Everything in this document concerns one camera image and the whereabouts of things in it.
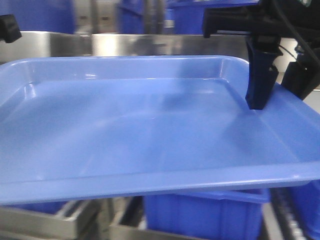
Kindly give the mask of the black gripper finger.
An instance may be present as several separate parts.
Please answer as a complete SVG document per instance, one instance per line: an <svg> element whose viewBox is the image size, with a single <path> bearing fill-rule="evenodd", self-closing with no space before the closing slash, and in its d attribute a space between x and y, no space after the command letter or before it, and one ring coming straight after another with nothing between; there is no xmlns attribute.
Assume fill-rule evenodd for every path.
<svg viewBox="0 0 320 240"><path fill-rule="evenodd" d="M295 62L290 62L281 85L304 100L320 85L320 65L306 54L299 54Z"/></svg>
<svg viewBox="0 0 320 240"><path fill-rule="evenodd" d="M247 37L249 80L245 100L249 109L262 110L271 95L279 71L274 65L283 55L280 37Z"/></svg>
<svg viewBox="0 0 320 240"><path fill-rule="evenodd" d="M22 37L18 22L13 14L0 16L0 40L13 43Z"/></svg>

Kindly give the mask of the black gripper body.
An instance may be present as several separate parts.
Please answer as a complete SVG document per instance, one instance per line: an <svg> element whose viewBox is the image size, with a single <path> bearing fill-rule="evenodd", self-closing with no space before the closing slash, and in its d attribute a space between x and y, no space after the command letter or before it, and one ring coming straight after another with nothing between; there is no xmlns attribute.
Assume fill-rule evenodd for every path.
<svg viewBox="0 0 320 240"><path fill-rule="evenodd" d="M320 2L309 0L278 0L279 9L303 39L320 37ZM259 0L257 4L237 7L206 8L202 34L205 38L219 31L244 32L251 35L293 38L273 0Z"/></svg>

